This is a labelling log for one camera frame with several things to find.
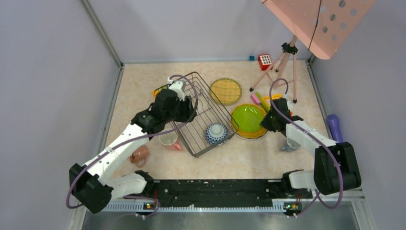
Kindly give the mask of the green plate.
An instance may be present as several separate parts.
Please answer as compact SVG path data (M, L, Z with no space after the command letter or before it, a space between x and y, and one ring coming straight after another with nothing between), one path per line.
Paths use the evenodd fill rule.
M254 133L262 129L261 122L266 112L254 104L242 104L232 112L232 121L238 129L246 133Z

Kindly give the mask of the woven bamboo tray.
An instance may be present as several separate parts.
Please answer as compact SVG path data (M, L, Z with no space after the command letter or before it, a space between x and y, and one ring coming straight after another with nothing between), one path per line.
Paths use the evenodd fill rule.
M242 87L234 79L219 78L212 82L209 93L216 103L232 105L241 98Z

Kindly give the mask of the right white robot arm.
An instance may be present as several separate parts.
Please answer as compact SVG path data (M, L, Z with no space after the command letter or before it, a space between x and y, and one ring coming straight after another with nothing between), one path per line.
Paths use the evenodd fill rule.
M271 109L261 126L283 134L287 145L303 148L314 157L312 170L283 174L281 192L284 196L294 197L300 189L318 190L323 195L330 195L361 186L353 146L329 139L312 129L301 117L292 116L286 99L271 101Z

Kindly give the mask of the orange patterned bowl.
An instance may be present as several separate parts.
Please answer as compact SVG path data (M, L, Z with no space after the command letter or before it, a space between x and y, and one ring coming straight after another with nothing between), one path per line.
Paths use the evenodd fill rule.
M208 144L214 145L218 143L218 146L227 142L228 130L226 126L220 123L212 123L205 130L205 140Z

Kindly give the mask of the yellow dotted plate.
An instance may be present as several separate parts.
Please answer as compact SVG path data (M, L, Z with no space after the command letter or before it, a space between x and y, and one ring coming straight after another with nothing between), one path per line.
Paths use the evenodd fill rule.
M266 132L267 132L267 129L265 129L265 128L262 127L262 129L260 129L260 130L257 131L257 132L254 132L254 133L246 133L246 132L243 132L243 131L241 131L241 130L238 129L237 125L235 125L234 122L232 121L232 117L230 118L230 122L231 122L232 129L233 129L240 137L242 137L242 138L246 138L246 139L256 139L256 138L262 137L262 136L265 135Z

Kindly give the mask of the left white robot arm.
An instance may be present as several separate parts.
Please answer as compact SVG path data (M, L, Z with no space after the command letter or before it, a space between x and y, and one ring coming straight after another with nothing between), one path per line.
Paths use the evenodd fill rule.
M181 97L175 90L163 90L153 103L130 121L119 137L101 153L88 162L75 163L69 169L69 190L66 206L70 209L69 199L74 196L79 206L84 206L93 214L101 212L116 197L124 196L123 185L130 188L131 194L148 198L153 194L154 186L142 176L136 174L125 180L112 180L115 170L139 147L153 137L166 134L165 125L179 122L183 127L191 122L198 105L198 96Z

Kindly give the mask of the grey printed mug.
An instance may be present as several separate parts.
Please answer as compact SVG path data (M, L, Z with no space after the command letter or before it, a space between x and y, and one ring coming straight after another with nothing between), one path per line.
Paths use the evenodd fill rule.
M284 145L280 148L280 151L294 152L301 148L301 145L291 138L286 138Z

